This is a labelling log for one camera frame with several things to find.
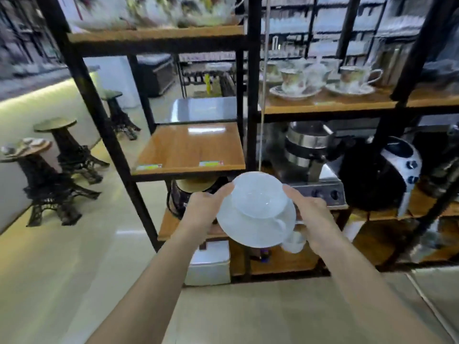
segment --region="saucer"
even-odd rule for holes
[[[279,245],[286,240],[295,228],[295,205],[289,199],[287,205],[278,216],[267,219],[256,219],[244,215],[233,207],[231,194],[223,199],[217,220],[222,230],[238,243],[253,247],[267,248]],[[285,224],[281,230],[276,220]]]
[[[260,82],[263,82],[263,74],[260,73]],[[275,76],[275,75],[268,75],[266,77],[266,83],[269,84],[282,84],[284,80],[282,79],[282,76]]]
[[[311,88],[307,87],[301,94],[291,94],[291,93],[286,93],[282,90],[282,86],[275,86],[272,87],[269,92],[277,96],[281,99],[284,100],[290,100],[290,101],[296,101],[296,100],[303,100],[306,98],[309,98],[311,96],[316,95],[318,92],[320,92],[322,88],[316,89],[316,88]]]
[[[362,96],[372,94],[376,91],[375,87],[370,86],[369,84],[363,84],[360,86],[358,92],[343,92],[341,91],[340,87],[336,83],[329,83],[325,85],[330,92],[340,94],[340,95],[347,95],[347,96]]]

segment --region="hand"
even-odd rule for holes
[[[227,183],[215,194],[196,192],[190,196],[180,227],[188,230],[198,243],[204,242],[213,220],[217,217],[223,199],[231,194],[233,183]]]
[[[322,198],[304,197],[299,191],[288,185],[284,185],[283,189],[300,210],[301,218],[306,226],[301,233],[306,237],[314,253],[320,255],[321,250],[327,246],[334,246],[336,241],[343,239],[344,235]]]

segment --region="tiled floor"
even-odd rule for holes
[[[155,115],[180,96],[175,86],[152,101]],[[130,164],[148,139],[140,109],[129,111],[144,130],[121,139]],[[93,154],[109,161],[103,144]],[[0,236],[0,343],[82,344],[126,293],[154,251],[115,169],[104,171],[97,201],[77,199],[83,217],[61,226],[54,213],[27,228],[26,212]],[[141,183],[156,226],[165,209],[164,183]],[[423,321],[451,340],[404,274],[387,281]],[[416,274],[425,293],[459,329],[458,271]],[[187,288],[164,343],[365,343],[330,278]]]

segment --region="eiffel tower stool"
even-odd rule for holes
[[[129,118],[129,116],[123,112],[119,107],[116,98],[123,95],[122,92],[116,92],[114,90],[104,90],[105,96],[101,96],[102,100],[105,100],[110,110],[110,120],[113,124],[113,130],[115,133],[123,132],[129,138],[129,140],[137,140],[137,133],[141,129],[137,127]]]
[[[24,192],[32,200],[32,213],[28,227],[41,225],[44,210],[54,210],[63,226],[77,223],[82,214],[73,206],[73,198],[82,195],[97,199],[100,192],[91,191],[75,184],[70,175],[58,173],[41,156],[40,153],[51,147],[51,141],[34,147],[12,158],[3,158],[2,163],[17,162],[27,178]]]
[[[60,155],[57,156],[62,172],[66,174],[81,174],[90,185],[102,181],[102,176],[94,169],[95,164],[102,167],[110,166],[109,163],[101,161],[91,155],[88,146],[81,146],[70,134],[68,128],[77,124],[77,120],[65,118],[53,118],[33,126],[36,132],[51,132],[59,148]]]

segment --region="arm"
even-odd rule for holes
[[[87,344],[161,344],[191,258],[206,239],[223,199],[233,188],[229,183],[214,195],[192,194],[175,233]]]
[[[284,191],[300,210],[309,246],[324,260],[372,343],[441,343],[341,233],[322,199],[305,198],[289,186]]]

